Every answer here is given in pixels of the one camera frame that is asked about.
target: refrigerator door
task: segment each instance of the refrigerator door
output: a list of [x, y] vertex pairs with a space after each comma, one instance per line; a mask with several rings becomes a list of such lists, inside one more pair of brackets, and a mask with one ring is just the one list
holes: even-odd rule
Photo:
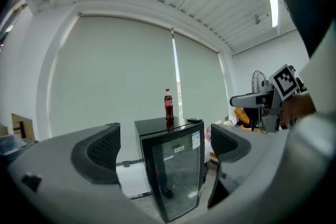
[[200, 131], [188, 132], [170, 141], [153, 145], [152, 157], [160, 199], [168, 221], [198, 206], [201, 165]]

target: person's arm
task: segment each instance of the person's arm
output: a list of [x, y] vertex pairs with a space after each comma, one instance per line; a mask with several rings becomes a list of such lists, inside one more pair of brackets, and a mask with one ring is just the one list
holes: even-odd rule
[[315, 112], [309, 92], [299, 93], [286, 99], [282, 106], [281, 121], [301, 118]]

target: bottle label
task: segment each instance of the bottle label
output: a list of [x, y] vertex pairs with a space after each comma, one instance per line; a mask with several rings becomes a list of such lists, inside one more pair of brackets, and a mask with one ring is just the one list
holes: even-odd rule
[[173, 106], [173, 100], [164, 100], [165, 106]]

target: white sticker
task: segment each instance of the white sticker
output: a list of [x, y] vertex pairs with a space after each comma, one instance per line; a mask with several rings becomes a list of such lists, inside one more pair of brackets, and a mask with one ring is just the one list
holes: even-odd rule
[[200, 132], [193, 133], [193, 150], [201, 145]]
[[180, 147], [176, 148], [175, 153], [180, 152], [182, 150], [184, 150], [184, 146], [180, 146]]

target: ceiling light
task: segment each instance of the ceiling light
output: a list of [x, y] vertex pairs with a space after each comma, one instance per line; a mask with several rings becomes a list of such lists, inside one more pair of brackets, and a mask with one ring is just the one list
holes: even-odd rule
[[11, 30], [13, 29], [13, 26], [14, 26], [14, 25], [8, 26], [7, 29], [5, 30], [5, 33], [11, 31]]
[[268, 0], [269, 5], [271, 7], [271, 22], [272, 27], [278, 26], [278, 19], [279, 19], [279, 4], [278, 0]]

